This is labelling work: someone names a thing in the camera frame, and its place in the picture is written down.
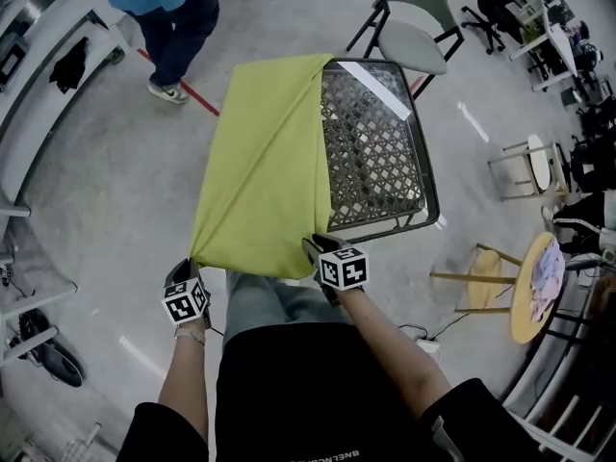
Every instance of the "concrete floor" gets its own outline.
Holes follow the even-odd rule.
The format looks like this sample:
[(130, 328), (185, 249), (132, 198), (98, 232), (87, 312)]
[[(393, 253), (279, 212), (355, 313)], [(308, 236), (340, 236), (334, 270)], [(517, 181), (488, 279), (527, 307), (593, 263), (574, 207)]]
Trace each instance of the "concrete floor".
[[(372, 1), (220, 0), (218, 27), (187, 82), (221, 107), (235, 64), (317, 52), (340, 56)], [(450, 0), (450, 5), (462, 20), (459, 9), (475, 7), (475, 0)], [(602, 19), (597, 26), (613, 22), (613, 0), (597, 5), (602, 7), (590, 12)], [(420, 13), (396, 12), (426, 22)], [(591, 29), (595, 25), (588, 23)], [(140, 45), (132, 22), (127, 29)], [(477, 242), (522, 257), (543, 230), (542, 201), (502, 203), (487, 160), (531, 133), (566, 147), (571, 135), (579, 134), (575, 115), (560, 102), (564, 85), (535, 93), (530, 87), (537, 77), (526, 72), (524, 60), (510, 62), (506, 52), (489, 57), (483, 36), (469, 30), (465, 37), (449, 73), (417, 103), (443, 218), (438, 225), (364, 244), (372, 265), (367, 292), (395, 323), (419, 324), (431, 334), (458, 317), (456, 304), (466, 304), (465, 287), (431, 280), (431, 269), (466, 271)], [(605, 47), (610, 45), (616, 50), (615, 43)], [(365, 46), (363, 38), (350, 55), (360, 56)], [(216, 118), (195, 101), (178, 108), (151, 96), (145, 89), (149, 73), (151, 65), (134, 54), (91, 80), (57, 125), (24, 191), (33, 209), (29, 225), (14, 229), (21, 247), (34, 248), (22, 253), (16, 266), (38, 270), (20, 281), (26, 292), (63, 279), (80, 288), (47, 313), (82, 360), (87, 383), (71, 389), (28, 362), (2, 370), (8, 400), (56, 455), (96, 422), (119, 448), (135, 406), (157, 398), (173, 351), (160, 291), (189, 247)], [(35, 254), (45, 264), (33, 266)], [(224, 329), (223, 272), (206, 269), (204, 277), (213, 293), (214, 325)], [(508, 299), (506, 294), (501, 301)], [(525, 354), (511, 340), (507, 316), (467, 317), (439, 342), (441, 366), (453, 384), (478, 376), (496, 395)], [(220, 337), (210, 333), (211, 419), (220, 347)], [(215, 453), (213, 432), (211, 440)]]

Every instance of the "black t-shirt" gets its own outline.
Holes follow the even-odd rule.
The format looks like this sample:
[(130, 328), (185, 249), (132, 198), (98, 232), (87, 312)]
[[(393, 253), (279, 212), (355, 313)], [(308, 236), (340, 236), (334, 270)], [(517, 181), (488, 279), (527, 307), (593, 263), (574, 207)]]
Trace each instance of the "black t-shirt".
[[(509, 449), (499, 460), (532, 460), (528, 455), (536, 453), (479, 380), (452, 390), (415, 423), (351, 325), (276, 325), (239, 334), (225, 348), (217, 388), (220, 462), (448, 460), (432, 441), (439, 417), (454, 443), (473, 455), (468, 460), (484, 460), (486, 448), (502, 449), (503, 443)], [(481, 427), (474, 425), (478, 420)], [(208, 450), (182, 416), (145, 403), (135, 411), (117, 460), (148, 457), (207, 460)]]

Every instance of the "green towel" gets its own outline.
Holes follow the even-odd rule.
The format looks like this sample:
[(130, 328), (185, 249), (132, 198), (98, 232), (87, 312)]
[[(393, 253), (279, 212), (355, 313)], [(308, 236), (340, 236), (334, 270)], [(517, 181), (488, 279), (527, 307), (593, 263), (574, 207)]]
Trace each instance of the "green towel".
[(321, 76), (331, 55), (236, 66), (196, 210), (200, 266), (300, 279), (301, 239), (326, 233), (331, 201)]

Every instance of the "sneaker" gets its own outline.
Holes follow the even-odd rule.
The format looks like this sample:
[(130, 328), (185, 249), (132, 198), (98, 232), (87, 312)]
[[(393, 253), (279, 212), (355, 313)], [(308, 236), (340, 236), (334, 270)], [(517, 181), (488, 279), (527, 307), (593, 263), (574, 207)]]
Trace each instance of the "sneaker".
[(184, 92), (179, 84), (177, 86), (163, 89), (150, 82), (147, 84), (147, 90), (155, 96), (165, 99), (165, 101), (173, 104), (184, 104), (189, 100), (189, 96)]
[(552, 222), (554, 219), (554, 212), (544, 205), (541, 207), (541, 217), (545, 222)]
[(112, 51), (109, 55), (107, 55), (107, 58), (105, 60), (109, 64), (117, 65), (122, 60), (124, 60), (125, 56), (126, 56), (126, 53), (124, 53), (124, 50), (122, 50), (122, 48), (118, 46), (114, 51)]

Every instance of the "gray shorts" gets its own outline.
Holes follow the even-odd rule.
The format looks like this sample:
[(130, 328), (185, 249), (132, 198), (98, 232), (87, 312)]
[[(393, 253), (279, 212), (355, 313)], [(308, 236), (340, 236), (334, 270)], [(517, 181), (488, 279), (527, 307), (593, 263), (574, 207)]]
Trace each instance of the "gray shorts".
[(272, 277), (227, 272), (227, 324), (223, 345), (246, 330), (290, 323), (352, 324), (340, 306), (332, 307), (321, 290), (289, 286)]

